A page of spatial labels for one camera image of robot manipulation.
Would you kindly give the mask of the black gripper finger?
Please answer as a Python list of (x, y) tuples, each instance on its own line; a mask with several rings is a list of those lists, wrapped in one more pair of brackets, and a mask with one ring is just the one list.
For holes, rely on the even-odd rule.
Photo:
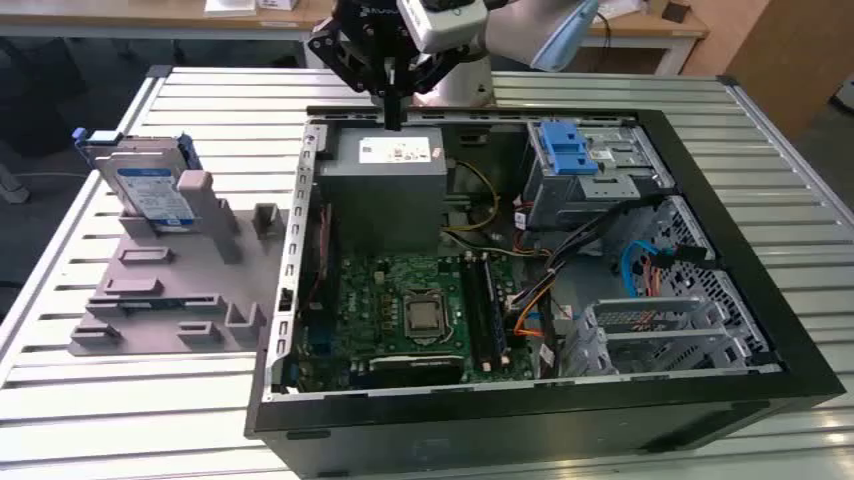
[(468, 55), (465, 45), (431, 54), (416, 62), (419, 51), (407, 48), (393, 57), (393, 130), (399, 131), (405, 121), (408, 98), (415, 93), (428, 93), (447, 76), (452, 68)]
[(368, 92), (383, 111), (383, 124), (387, 130), (393, 129), (393, 98), (389, 93), (389, 82), (385, 61), (369, 63), (357, 57), (355, 48), (343, 34), (339, 23), (327, 18), (313, 29), (307, 40), (309, 51), (332, 70), (345, 85), (355, 92)]

